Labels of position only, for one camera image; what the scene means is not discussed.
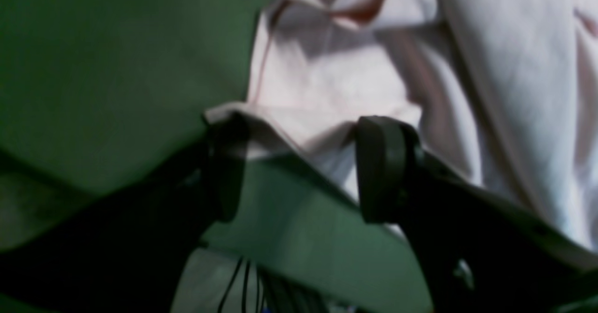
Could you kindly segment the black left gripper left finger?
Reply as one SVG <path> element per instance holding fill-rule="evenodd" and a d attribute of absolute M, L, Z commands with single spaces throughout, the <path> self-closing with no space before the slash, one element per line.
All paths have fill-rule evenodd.
<path fill-rule="evenodd" d="M 1 293 L 60 313 L 168 313 L 201 236 L 237 214 L 248 140 L 233 114 L 143 180 L 1 253 Z"/>

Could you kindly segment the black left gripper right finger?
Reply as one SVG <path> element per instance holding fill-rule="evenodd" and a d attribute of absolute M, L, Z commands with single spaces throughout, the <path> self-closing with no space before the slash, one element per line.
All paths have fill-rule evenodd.
<path fill-rule="evenodd" d="M 436 313 L 597 311 L 597 255 L 466 183 L 410 124 L 360 117 L 355 145 L 363 219 L 399 226 Z"/>

